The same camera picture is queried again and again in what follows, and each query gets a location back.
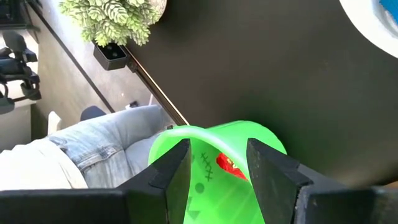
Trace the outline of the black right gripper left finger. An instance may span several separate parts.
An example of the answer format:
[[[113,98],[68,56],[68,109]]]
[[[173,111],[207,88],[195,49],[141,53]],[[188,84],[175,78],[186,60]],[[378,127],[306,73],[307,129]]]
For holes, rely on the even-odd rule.
[[[0,224],[183,224],[191,174],[183,139],[115,189],[0,193]]]

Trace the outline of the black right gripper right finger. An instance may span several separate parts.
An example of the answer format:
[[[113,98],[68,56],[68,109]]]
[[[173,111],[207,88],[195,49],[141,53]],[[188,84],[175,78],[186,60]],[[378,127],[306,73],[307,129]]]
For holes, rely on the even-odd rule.
[[[349,188],[254,138],[247,161],[266,224],[398,224],[398,189]]]

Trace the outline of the potted green succulent plant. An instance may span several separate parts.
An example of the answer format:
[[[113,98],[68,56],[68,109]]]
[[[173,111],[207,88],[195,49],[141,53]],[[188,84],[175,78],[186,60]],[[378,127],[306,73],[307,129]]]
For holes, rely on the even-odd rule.
[[[81,29],[85,41],[104,47],[148,43],[150,26],[165,12],[167,0],[61,0],[60,12]]]

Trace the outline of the red Skittles packet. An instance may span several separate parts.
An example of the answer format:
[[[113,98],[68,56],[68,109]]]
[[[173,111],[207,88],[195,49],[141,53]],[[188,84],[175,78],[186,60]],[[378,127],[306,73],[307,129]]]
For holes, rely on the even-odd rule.
[[[243,174],[243,172],[236,166],[236,164],[225,154],[219,153],[217,158],[216,158],[216,163],[218,166],[226,171],[227,173],[238,177],[243,180],[247,180],[246,176]]]

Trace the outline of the black office chair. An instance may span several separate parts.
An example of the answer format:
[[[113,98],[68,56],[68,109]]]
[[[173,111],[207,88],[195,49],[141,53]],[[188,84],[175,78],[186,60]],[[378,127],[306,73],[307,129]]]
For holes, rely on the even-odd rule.
[[[40,78],[27,65],[31,62],[38,62],[37,55],[27,48],[25,39],[22,35],[14,31],[4,31],[2,37],[5,47],[0,49],[0,85],[4,87],[4,92],[0,90],[0,108],[13,109],[15,103],[23,100],[40,100]],[[22,81],[20,87],[22,97],[10,98],[8,82]]]

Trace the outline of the black table mat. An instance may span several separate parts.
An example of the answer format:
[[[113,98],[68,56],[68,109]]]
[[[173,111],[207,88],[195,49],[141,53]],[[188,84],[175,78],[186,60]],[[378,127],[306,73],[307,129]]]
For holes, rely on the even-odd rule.
[[[344,184],[398,179],[398,58],[340,0],[167,0],[127,48],[179,123],[253,121]]]

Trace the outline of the white plastic bucket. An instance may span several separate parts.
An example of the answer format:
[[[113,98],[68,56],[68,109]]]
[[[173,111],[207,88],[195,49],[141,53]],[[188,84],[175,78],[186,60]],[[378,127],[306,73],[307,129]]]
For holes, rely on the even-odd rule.
[[[379,0],[339,0],[355,28],[375,46],[398,58],[398,22]]]

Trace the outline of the green plastic bucket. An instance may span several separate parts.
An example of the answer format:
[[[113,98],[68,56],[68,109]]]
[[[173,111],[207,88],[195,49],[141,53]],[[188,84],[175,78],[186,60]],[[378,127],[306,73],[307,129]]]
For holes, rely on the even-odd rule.
[[[149,153],[149,163],[181,139],[189,139],[192,152],[190,190],[183,224],[265,224],[249,178],[246,146],[255,138],[285,153],[278,137],[252,121],[233,121],[211,128],[176,126],[161,133]],[[228,156],[247,180],[235,177],[216,163]]]

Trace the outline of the person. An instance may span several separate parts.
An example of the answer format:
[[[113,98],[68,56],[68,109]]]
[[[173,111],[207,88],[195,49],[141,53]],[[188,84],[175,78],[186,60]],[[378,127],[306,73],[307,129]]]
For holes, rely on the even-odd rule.
[[[0,152],[0,191],[116,188],[148,166],[170,116],[159,105],[80,121]]]

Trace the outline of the white blue Hershey's bar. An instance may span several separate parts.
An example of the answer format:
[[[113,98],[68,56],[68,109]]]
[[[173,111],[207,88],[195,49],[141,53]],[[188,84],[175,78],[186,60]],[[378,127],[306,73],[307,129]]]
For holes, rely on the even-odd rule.
[[[398,22],[398,0],[379,0],[379,3]]]

